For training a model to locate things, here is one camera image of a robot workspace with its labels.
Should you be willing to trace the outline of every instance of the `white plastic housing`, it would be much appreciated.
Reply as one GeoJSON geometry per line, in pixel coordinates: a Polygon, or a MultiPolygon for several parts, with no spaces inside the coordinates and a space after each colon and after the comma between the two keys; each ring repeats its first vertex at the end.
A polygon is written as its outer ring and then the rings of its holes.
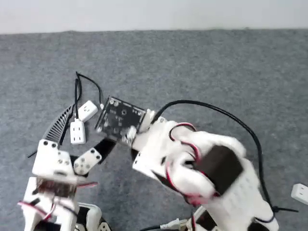
{"type": "Polygon", "coordinates": [[[85,125],[79,119],[75,119],[70,126],[71,144],[83,144],[86,142],[85,125]]]}
{"type": "Polygon", "coordinates": [[[78,117],[82,122],[86,122],[91,119],[98,112],[97,106],[91,101],[88,100],[78,109],[78,117]]]}
{"type": "Polygon", "coordinates": [[[291,197],[308,205],[308,187],[303,184],[293,185],[291,197]]]}

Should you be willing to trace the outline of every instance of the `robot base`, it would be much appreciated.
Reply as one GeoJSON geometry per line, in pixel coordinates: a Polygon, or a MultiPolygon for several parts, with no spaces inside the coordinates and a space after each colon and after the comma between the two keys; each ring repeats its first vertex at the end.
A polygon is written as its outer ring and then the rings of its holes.
{"type": "Polygon", "coordinates": [[[96,205],[78,203],[79,213],[75,231],[112,231],[96,205]]]}

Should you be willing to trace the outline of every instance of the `circuit board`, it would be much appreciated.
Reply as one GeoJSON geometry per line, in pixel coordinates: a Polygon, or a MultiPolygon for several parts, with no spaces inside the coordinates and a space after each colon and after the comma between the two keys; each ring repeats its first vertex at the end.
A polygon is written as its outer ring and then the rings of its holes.
{"type": "Polygon", "coordinates": [[[145,113],[139,107],[109,96],[95,129],[114,140],[122,140],[132,126],[139,130],[145,113]]]}

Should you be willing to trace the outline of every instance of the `white power strip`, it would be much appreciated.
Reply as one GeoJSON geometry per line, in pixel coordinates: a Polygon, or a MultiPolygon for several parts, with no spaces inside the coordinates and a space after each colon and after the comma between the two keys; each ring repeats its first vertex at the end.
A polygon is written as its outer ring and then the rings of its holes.
{"type": "Polygon", "coordinates": [[[83,144],[86,142],[85,124],[80,119],[75,119],[70,125],[71,144],[83,144]]]}

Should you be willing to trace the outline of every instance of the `white power plug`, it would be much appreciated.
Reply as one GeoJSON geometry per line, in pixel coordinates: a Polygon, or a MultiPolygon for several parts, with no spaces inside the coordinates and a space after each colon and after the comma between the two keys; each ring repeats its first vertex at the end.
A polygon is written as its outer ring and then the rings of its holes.
{"type": "Polygon", "coordinates": [[[97,112],[97,106],[95,106],[95,104],[91,100],[88,100],[78,109],[78,117],[82,122],[86,122],[97,112]]]}
{"type": "Polygon", "coordinates": [[[86,142],[85,124],[80,119],[75,119],[70,125],[71,144],[83,144],[86,142]]]}
{"type": "Polygon", "coordinates": [[[293,185],[291,197],[308,205],[308,187],[303,184],[293,185]]]}

